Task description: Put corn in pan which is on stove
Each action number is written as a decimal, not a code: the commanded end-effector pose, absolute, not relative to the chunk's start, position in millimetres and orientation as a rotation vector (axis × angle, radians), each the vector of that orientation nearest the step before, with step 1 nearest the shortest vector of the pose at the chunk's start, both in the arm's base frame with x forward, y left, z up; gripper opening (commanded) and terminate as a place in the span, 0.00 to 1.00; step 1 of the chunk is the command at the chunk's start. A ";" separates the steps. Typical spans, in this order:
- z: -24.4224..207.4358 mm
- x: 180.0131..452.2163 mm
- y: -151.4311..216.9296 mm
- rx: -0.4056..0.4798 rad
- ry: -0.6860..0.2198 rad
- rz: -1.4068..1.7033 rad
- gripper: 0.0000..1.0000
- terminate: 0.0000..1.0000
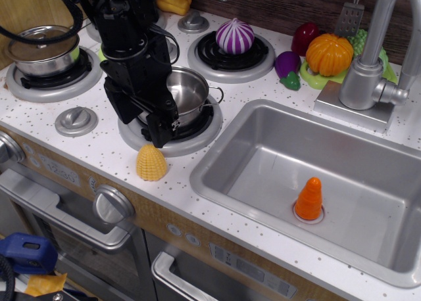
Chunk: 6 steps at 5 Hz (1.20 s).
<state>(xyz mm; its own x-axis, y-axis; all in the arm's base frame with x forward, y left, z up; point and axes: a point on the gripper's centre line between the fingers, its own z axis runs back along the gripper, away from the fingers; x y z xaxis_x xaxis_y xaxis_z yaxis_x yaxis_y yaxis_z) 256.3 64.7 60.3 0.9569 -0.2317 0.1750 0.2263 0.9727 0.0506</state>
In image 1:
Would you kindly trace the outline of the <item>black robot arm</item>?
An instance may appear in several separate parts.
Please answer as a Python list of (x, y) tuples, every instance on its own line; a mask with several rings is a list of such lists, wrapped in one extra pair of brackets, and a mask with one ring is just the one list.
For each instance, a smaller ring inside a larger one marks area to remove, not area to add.
[(154, 0), (62, 0), (75, 19), (91, 20), (102, 41), (105, 93), (119, 119), (146, 117), (154, 146), (178, 134), (178, 109), (166, 81), (172, 72)]

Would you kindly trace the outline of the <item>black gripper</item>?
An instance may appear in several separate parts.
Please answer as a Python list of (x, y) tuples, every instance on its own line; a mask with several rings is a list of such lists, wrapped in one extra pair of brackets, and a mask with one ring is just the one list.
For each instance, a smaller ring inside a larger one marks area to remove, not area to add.
[(106, 57), (105, 93), (120, 121), (129, 124), (141, 114), (141, 134), (156, 148), (178, 135), (176, 104), (166, 86), (172, 72), (166, 38), (160, 34), (102, 34)]

